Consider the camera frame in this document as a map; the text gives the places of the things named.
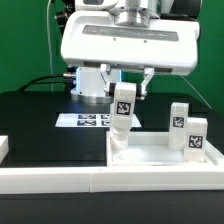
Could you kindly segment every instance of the black tabletop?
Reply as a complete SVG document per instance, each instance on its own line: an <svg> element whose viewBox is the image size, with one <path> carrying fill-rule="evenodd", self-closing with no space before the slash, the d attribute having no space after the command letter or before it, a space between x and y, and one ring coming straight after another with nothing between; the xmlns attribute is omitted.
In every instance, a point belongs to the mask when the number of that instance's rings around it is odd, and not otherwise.
<svg viewBox="0 0 224 224"><path fill-rule="evenodd" d="M137 101L142 128L168 131L170 106L189 103L191 117L208 119L207 139L224 152L224 119L184 94ZM56 128L59 113L109 113L109 105L72 101L63 93L0 95L0 135L9 136L1 167L106 166L108 128ZM224 191L0 195L1 223L224 223Z"/></svg>

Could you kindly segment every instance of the green background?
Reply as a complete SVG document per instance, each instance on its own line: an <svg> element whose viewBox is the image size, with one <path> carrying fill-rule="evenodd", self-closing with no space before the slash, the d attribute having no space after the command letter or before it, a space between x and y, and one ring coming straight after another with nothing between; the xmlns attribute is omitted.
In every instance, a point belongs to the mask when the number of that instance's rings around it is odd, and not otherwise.
<svg viewBox="0 0 224 224"><path fill-rule="evenodd" d="M48 0L1 0L0 12L0 92L14 91L33 78L50 74L46 32ZM224 115L224 15L223 0L204 0L199 17L202 39L198 44L199 64L187 77L215 111ZM63 10L56 0L51 5L51 32L54 73L65 71L60 56L61 35L54 14ZM126 74L130 81L140 75ZM152 92L196 94L178 76L156 76L150 86ZM50 90L50 86L31 87L30 90Z"/></svg>

